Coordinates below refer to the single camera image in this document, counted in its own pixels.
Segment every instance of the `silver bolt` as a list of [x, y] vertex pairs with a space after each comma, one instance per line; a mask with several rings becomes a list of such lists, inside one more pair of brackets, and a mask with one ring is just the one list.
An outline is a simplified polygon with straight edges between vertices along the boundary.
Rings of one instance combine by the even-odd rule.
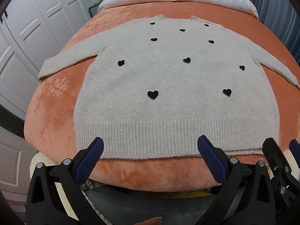
[[71, 163], [70, 159], [65, 159], [63, 162], [64, 165], [69, 165], [70, 163]]
[[235, 157], [231, 157], [230, 162], [233, 164], [236, 164], [236, 163], [238, 163], [238, 159], [236, 159]]
[[265, 165], [265, 163], [263, 161], [258, 161], [258, 165], [260, 165], [261, 167], [263, 167]]
[[37, 164], [37, 168], [41, 168], [41, 167], [43, 166], [43, 164], [44, 164], [44, 163], [39, 162], [39, 163]]
[[280, 193], [281, 193], [281, 194], [285, 194], [285, 187], [284, 187], [284, 186], [281, 186], [281, 187], [280, 187]]

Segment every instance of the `sweater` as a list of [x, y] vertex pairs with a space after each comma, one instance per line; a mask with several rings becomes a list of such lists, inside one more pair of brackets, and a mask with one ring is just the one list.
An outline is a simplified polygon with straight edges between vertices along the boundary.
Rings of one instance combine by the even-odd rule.
[[261, 64], [300, 89], [260, 46], [196, 17], [133, 19], [47, 59], [39, 79], [95, 55], [73, 121], [77, 149], [101, 137], [101, 158], [199, 156], [203, 134], [227, 155], [261, 154], [280, 125]]

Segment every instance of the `blue gripper pad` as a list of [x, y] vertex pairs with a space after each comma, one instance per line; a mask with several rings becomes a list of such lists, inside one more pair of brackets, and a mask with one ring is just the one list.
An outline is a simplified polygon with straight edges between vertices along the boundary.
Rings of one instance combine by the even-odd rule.
[[74, 170], [74, 181], [79, 186], [84, 184], [87, 179], [90, 177], [91, 172], [93, 171], [95, 165], [97, 164], [99, 158], [101, 157], [104, 150], [104, 142], [101, 138], [97, 137], [90, 144], [90, 146], [85, 150], [80, 150], [78, 156], [80, 157], [80, 152], [84, 151], [85, 155], [82, 160], [78, 163]]
[[[198, 151], [200, 152], [212, 176], [214, 177], [214, 180], [220, 184], [224, 184], [227, 180], [228, 173], [226, 164], [226, 158], [228, 159], [228, 157], [226, 154], [220, 148], [215, 148], [205, 135], [201, 135], [198, 138], [197, 146]], [[220, 157], [220, 151], [218, 151], [218, 149], [224, 153], [226, 156], [225, 159], [224, 155]]]
[[300, 168], [300, 145], [298, 144], [297, 140], [293, 139], [289, 143], [289, 150], [293, 154], [295, 161], [298, 167]]

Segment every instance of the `orange velvet bedspread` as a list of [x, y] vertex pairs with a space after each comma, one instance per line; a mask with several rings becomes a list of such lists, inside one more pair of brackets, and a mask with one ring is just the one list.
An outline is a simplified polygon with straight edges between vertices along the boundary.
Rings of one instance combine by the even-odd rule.
[[[300, 82], [300, 68], [281, 41], [259, 20], [239, 11], [196, 2], [157, 2], [104, 10], [86, 23], [64, 49], [96, 33], [131, 19], [163, 14], [167, 18], [189, 19], [196, 16], [221, 24], [261, 46], [285, 64]], [[73, 126], [75, 102], [89, 65], [89, 58], [46, 77], [29, 105], [24, 134], [37, 150], [61, 163], [77, 153]], [[274, 91], [280, 113], [280, 148], [300, 138], [300, 91], [274, 71], [263, 67]], [[261, 155], [237, 156], [254, 164]], [[144, 191], [186, 191], [207, 188], [215, 181], [201, 157], [175, 157], [151, 160], [101, 159], [91, 179], [106, 184]]]

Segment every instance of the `black heart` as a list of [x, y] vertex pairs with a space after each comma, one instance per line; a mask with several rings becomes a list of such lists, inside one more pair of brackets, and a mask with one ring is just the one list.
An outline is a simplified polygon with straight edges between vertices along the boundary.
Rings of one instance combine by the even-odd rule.
[[224, 89], [223, 90], [223, 93], [225, 94], [225, 95], [227, 95], [227, 96], [230, 96], [231, 95], [231, 89]]
[[122, 66], [124, 63], [125, 63], [125, 60], [118, 61], [118, 65], [119, 65], [119, 66]]
[[157, 96], [158, 96], [158, 91], [148, 91], [148, 96], [151, 98], [151, 99], [155, 99]]
[[185, 63], [190, 63], [190, 62], [191, 62], [191, 59], [190, 59], [190, 58], [185, 58], [183, 61], [184, 61]]

